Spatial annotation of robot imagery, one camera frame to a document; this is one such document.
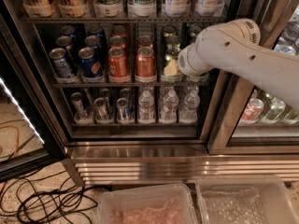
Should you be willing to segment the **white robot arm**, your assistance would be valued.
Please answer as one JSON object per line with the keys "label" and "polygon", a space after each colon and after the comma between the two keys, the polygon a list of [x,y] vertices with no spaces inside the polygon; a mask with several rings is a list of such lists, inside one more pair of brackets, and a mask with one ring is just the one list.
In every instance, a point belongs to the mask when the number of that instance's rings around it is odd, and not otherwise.
{"label": "white robot arm", "polygon": [[299,57],[261,47],[260,38],[258,25],[250,19],[209,26],[179,52],[164,74],[197,76],[218,68],[299,109]]}

